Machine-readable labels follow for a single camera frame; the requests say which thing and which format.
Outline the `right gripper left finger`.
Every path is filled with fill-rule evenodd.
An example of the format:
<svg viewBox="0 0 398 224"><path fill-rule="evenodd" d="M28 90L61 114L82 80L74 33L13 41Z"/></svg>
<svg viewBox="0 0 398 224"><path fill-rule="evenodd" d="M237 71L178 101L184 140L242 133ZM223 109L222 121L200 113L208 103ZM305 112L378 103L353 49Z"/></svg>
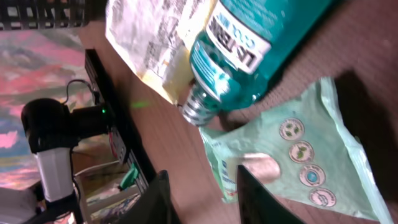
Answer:
<svg viewBox="0 0 398 224"><path fill-rule="evenodd" d="M117 224L182 224L171 201L169 175L160 171Z"/></svg>

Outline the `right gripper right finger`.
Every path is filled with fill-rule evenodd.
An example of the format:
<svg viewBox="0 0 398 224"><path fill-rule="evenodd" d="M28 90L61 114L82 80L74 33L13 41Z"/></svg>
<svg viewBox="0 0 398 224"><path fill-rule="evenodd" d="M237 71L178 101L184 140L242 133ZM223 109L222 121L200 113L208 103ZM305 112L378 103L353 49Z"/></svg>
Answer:
<svg viewBox="0 0 398 224"><path fill-rule="evenodd" d="M242 224L304 224L243 165L237 169L237 191Z"/></svg>

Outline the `light teal candy packet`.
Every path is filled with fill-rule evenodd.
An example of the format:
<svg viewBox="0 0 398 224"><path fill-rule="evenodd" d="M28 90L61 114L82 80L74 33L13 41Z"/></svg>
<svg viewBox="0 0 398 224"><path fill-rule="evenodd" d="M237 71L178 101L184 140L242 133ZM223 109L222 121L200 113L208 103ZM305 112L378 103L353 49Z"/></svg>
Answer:
<svg viewBox="0 0 398 224"><path fill-rule="evenodd" d="M230 132L200 128L226 203L238 199L244 165L272 194L352 217L392 223L361 143L345 127L334 79Z"/></svg>

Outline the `teal mouthwash bottle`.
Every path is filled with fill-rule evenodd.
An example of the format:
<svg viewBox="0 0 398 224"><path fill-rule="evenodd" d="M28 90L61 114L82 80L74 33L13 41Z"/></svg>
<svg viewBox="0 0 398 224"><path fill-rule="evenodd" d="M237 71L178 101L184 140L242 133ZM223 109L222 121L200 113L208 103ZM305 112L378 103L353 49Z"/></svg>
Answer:
<svg viewBox="0 0 398 224"><path fill-rule="evenodd" d="M195 84L183 117L207 125L221 110L262 98L278 71L333 0L219 0L196 36L189 62Z"/></svg>

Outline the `cream snack bag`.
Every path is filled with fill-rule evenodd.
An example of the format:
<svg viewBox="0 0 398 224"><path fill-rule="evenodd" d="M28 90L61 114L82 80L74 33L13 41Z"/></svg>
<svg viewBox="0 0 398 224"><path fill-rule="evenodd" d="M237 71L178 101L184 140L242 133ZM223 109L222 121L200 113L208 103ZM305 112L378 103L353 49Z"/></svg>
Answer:
<svg viewBox="0 0 398 224"><path fill-rule="evenodd" d="M190 49L212 0L109 0L105 36L132 72L176 105L189 86Z"/></svg>

